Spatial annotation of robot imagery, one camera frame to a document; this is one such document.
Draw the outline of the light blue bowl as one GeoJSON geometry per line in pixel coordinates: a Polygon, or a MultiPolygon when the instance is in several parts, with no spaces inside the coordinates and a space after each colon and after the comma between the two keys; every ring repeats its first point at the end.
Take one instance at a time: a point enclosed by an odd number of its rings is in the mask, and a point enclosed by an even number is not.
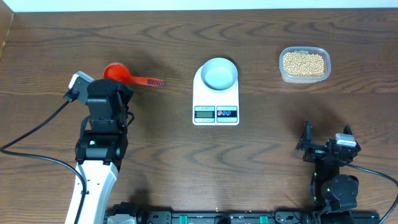
{"type": "Polygon", "coordinates": [[[200,72],[202,82],[214,91],[225,91],[238,81],[238,69],[226,58],[213,58],[207,61],[200,72]]]}

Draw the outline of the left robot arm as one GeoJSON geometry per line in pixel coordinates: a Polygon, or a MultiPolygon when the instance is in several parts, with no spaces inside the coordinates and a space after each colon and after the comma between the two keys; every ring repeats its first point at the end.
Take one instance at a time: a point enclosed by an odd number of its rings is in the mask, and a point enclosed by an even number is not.
{"type": "Polygon", "coordinates": [[[90,113],[81,122],[75,146],[78,176],[65,221],[102,223],[128,145],[127,104],[134,92],[112,79],[84,84],[81,78],[72,91],[90,113]]]}

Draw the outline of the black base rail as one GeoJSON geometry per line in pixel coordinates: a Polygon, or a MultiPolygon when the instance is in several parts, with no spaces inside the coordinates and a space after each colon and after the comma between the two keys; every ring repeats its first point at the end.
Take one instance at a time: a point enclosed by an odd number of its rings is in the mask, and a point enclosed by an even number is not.
{"type": "Polygon", "coordinates": [[[374,212],[324,213],[316,219],[314,212],[301,212],[287,207],[262,212],[183,212],[145,210],[133,203],[122,202],[105,212],[103,224],[298,224],[298,223],[378,223],[374,212]]]}

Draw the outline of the clear plastic container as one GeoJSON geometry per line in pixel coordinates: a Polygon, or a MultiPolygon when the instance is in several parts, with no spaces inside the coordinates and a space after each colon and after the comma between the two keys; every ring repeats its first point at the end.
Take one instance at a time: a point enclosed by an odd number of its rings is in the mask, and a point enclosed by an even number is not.
{"type": "Polygon", "coordinates": [[[284,49],[279,55],[279,70],[281,74],[281,78],[284,82],[287,83],[295,83],[295,84],[311,84],[322,82],[326,80],[331,73],[331,60],[328,52],[319,47],[287,47],[284,49]],[[282,57],[287,52],[298,52],[300,54],[318,54],[321,55],[325,61],[325,74],[320,77],[299,77],[299,76],[291,76],[286,73],[283,69],[282,57]]]}

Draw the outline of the soybeans in container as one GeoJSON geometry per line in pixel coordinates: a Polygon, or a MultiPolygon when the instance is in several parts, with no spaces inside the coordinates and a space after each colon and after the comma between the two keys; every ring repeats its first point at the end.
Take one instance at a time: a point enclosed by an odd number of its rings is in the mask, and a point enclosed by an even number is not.
{"type": "Polygon", "coordinates": [[[287,52],[282,57],[283,69],[291,76],[320,77],[325,74],[325,61],[318,54],[287,52]]]}

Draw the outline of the white digital kitchen scale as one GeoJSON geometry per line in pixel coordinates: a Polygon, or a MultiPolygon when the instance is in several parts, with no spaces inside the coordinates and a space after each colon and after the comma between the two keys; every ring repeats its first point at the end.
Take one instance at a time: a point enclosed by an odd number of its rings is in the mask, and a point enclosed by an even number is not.
{"type": "Polygon", "coordinates": [[[202,72],[209,72],[202,65],[193,79],[192,123],[197,126],[237,126],[240,122],[239,82],[237,68],[219,68],[229,72],[234,83],[225,90],[214,90],[202,80],[202,72]]]}

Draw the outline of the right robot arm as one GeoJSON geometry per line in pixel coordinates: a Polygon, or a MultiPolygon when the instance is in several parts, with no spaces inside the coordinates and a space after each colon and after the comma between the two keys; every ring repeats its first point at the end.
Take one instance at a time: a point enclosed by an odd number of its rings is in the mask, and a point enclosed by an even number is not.
{"type": "Polygon", "coordinates": [[[359,180],[340,173],[361,150],[349,126],[324,145],[312,143],[312,124],[306,121],[296,150],[303,151],[303,161],[315,164],[310,191],[320,210],[345,212],[357,206],[359,180]]]}

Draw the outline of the red measuring scoop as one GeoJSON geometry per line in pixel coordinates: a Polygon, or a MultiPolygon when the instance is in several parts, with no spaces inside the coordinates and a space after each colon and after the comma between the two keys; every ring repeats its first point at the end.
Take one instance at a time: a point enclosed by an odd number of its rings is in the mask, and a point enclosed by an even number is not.
{"type": "Polygon", "coordinates": [[[158,78],[135,77],[129,69],[121,63],[109,64],[103,72],[103,78],[116,80],[125,85],[164,86],[165,82],[158,78]]]}

